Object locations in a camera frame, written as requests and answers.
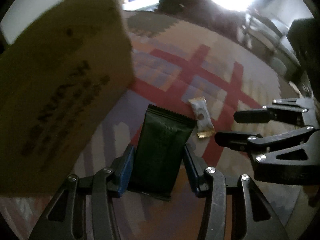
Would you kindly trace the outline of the dark green snack packet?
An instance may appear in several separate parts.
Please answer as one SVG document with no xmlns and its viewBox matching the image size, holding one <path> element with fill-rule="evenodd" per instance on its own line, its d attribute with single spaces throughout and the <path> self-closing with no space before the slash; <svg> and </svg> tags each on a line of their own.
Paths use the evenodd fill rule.
<svg viewBox="0 0 320 240">
<path fill-rule="evenodd" d="M 182 162 L 183 148 L 196 120 L 148 105 L 133 156 L 128 190 L 170 200 Z"/>
</svg>

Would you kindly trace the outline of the silver gold-ended snack stick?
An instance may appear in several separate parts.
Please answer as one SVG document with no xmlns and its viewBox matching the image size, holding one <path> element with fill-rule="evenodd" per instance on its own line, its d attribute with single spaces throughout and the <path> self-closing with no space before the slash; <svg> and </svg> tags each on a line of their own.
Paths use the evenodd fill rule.
<svg viewBox="0 0 320 240">
<path fill-rule="evenodd" d="M 208 112 L 205 97 L 189 99 L 189 103 L 197 121 L 197 136 L 202 139 L 214 135 L 215 128 Z"/>
</svg>

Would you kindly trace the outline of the brown cardboard box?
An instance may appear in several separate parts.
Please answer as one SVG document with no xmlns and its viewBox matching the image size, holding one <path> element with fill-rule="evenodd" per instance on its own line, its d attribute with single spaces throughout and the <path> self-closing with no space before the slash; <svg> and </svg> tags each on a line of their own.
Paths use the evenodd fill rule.
<svg viewBox="0 0 320 240">
<path fill-rule="evenodd" d="M 1 55 L 1 195 L 54 193 L 133 81 L 121 0 L 65 0 Z"/>
</svg>

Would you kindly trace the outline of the colourful patchwork tablecloth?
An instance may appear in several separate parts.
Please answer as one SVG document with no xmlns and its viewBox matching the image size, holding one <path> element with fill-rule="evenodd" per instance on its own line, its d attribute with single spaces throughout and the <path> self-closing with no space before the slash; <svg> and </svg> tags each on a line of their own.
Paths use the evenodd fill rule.
<svg viewBox="0 0 320 240">
<path fill-rule="evenodd" d="M 71 172 L 84 177 L 137 143 L 149 104 L 193 116 L 189 99 L 205 97 L 215 128 L 284 133 L 293 126 L 237 124 L 233 114 L 293 96 L 289 85 L 270 66 L 244 47 L 209 29 L 153 12 L 125 12 L 132 45 L 134 78 L 99 124 Z M 1 214 L 14 236 L 27 239 L 51 194 L 1 196 Z"/>
</svg>

